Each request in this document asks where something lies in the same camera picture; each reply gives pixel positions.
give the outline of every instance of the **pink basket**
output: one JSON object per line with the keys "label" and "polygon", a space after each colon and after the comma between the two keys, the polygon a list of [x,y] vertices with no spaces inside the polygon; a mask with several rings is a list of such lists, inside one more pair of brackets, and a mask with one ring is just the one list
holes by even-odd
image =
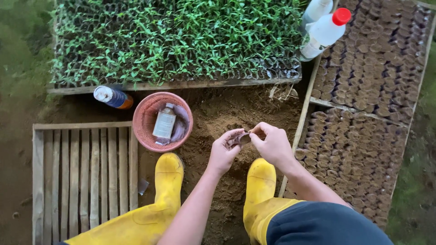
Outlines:
{"label": "pink basket", "polygon": [[[179,141],[171,142],[165,146],[156,144],[156,137],[153,136],[154,124],[157,113],[165,107],[166,103],[181,105],[189,116],[189,129],[187,134]],[[188,104],[179,96],[169,92],[157,92],[143,99],[135,109],[133,115],[133,131],[138,141],[147,149],[154,152],[168,152],[180,147],[192,132],[194,119]]]}

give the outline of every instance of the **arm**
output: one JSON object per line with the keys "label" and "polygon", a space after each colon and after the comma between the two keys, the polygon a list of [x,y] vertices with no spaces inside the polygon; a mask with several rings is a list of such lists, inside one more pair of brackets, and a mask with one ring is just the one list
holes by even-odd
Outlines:
{"label": "arm", "polygon": [[242,132],[244,129],[227,131],[213,143],[206,171],[157,245],[201,244],[218,181],[230,169],[234,157],[241,151],[239,145],[229,148],[226,143]]}
{"label": "arm", "polygon": [[[292,190],[303,200],[332,202],[350,207],[295,159],[285,130],[261,122],[250,132],[250,138],[260,155],[282,171]],[[258,135],[265,136],[265,140],[261,140]]]}

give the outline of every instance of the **yellow rubber boot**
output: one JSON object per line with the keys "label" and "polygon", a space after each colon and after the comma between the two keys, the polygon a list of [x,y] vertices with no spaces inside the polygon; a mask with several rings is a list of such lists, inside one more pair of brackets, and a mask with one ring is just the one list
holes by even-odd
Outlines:
{"label": "yellow rubber boot", "polygon": [[156,163],[155,203],[147,205],[67,241],[70,245],[155,245],[180,209],[183,163],[174,153]]}
{"label": "yellow rubber boot", "polygon": [[276,169],[265,159],[256,159],[247,175],[247,195],[244,205],[244,226],[252,245],[267,245],[266,231],[271,219],[291,205],[295,199],[275,198]]}

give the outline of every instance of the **plastic bottle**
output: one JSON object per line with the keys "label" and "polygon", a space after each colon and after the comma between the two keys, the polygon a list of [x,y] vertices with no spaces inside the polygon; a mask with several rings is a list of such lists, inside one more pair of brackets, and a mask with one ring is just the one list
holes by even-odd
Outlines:
{"label": "plastic bottle", "polygon": [[173,111],[174,105],[167,103],[165,109],[157,114],[156,124],[154,125],[153,135],[156,137],[171,139],[176,115]]}
{"label": "plastic bottle", "polygon": [[350,19],[351,12],[348,9],[338,8],[333,14],[324,15],[317,22],[309,24],[310,40],[300,49],[300,60],[310,61],[334,44],[344,35],[345,24]]}
{"label": "plastic bottle", "polygon": [[98,86],[94,90],[94,98],[118,109],[129,109],[133,105],[130,95],[106,86]]}
{"label": "plastic bottle", "polygon": [[322,16],[329,14],[333,8],[333,0],[312,0],[304,11],[300,31],[306,35],[306,24],[317,22]]}

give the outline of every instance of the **red bottle cap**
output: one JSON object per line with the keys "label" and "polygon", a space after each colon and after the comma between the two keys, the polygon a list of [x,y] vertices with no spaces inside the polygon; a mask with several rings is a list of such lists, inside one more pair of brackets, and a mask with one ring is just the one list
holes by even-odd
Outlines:
{"label": "red bottle cap", "polygon": [[346,8],[338,8],[331,20],[337,26],[345,25],[351,19],[351,12]]}

